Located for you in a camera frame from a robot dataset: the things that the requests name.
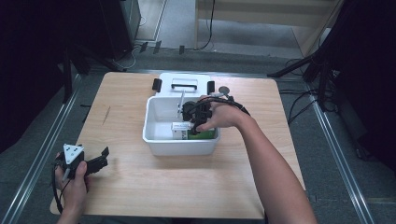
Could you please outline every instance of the person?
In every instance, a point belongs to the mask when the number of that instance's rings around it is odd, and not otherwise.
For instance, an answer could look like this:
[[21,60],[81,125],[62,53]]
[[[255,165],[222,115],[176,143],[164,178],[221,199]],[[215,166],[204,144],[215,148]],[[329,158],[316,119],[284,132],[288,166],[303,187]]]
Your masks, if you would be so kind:
[[[238,108],[211,103],[212,118],[197,127],[202,132],[211,128],[235,127],[242,134],[256,189],[270,223],[317,223],[313,209],[297,176],[262,132],[256,120]],[[64,190],[64,211],[58,223],[78,223],[83,213],[87,189],[83,161],[76,178]],[[63,173],[56,172],[59,187]]]

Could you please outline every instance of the wooden table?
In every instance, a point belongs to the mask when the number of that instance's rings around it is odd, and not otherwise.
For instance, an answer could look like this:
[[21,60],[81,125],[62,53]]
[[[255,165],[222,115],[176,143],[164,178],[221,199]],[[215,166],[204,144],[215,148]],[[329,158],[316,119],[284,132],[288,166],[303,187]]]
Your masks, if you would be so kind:
[[[77,144],[86,160],[108,147],[108,166],[91,175],[86,215],[263,218],[248,155],[235,128],[222,129],[212,155],[156,157],[142,139],[158,75],[108,73]],[[277,85],[272,79],[212,77],[227,86],[304,185]],[[57,213],[55,203],[50,210]]]

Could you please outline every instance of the hand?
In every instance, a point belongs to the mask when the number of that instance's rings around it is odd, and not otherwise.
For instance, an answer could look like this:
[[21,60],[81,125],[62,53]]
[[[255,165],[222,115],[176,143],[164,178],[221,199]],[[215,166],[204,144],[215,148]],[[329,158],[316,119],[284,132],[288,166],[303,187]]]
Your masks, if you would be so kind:
[[201,124],[197,127],[198,132],[207,131],[212,128],[229,128],[236,127],[239,129],[243,123],[243,119],[251,119],[251,117],[240,109],[233,105],[226,105],[223,103],[212,102],[212,118],[205,124]]
[[76,170],[75,179],[67,184],[68,181],[62,181],[64,170],[61,167],[55,170],[56,186],[57,189],[63,190],[64,197],[64,210],[58,223],[78,223],[85,208],[88,192],[89,181],[84,176],[86,171],[87,162],[82,161]]

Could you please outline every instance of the forearm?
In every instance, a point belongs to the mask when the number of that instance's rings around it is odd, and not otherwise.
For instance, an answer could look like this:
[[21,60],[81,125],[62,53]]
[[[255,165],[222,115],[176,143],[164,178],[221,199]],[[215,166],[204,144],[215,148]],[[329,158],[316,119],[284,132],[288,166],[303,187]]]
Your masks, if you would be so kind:
[[61,217],[59,218],[57,224],[72,224],[72,223],[77,224],[79,218],[80,218],[80,214],[68,210],[64,210],[61,213]]
[[242,116],[236,126],[243,136],[262,205],[273,223],[316,223],[304,190],[284,158],[257,122]]

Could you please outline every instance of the handheld controller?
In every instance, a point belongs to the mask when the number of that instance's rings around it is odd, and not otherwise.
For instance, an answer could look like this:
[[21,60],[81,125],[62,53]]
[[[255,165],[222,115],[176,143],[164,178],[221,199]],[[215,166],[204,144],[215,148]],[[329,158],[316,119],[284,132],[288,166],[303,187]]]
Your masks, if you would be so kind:
[[[66,179],[74,179],[76,176],[76,170],[81,161],[84,161],[84,147],[83,146],[71,146],[64,144],[64,151],[61,152],[58,157],[55,159],[52,168],[52,190],[55,201],[57,203],[57,207],[60,213],[63,211],[63,207],[61,204],[60,197],[58,197],[58,192],[56,190],[56,180],[55,180],[55,170],[60,167],[64,170],[64,177],[62,181]],[[87,171],[85,176],[99,172],[103,167],[107,166],[107,156],[108,156],[108,147],[106,147],[102,151],[102,155],[94,158],[87,162]]]

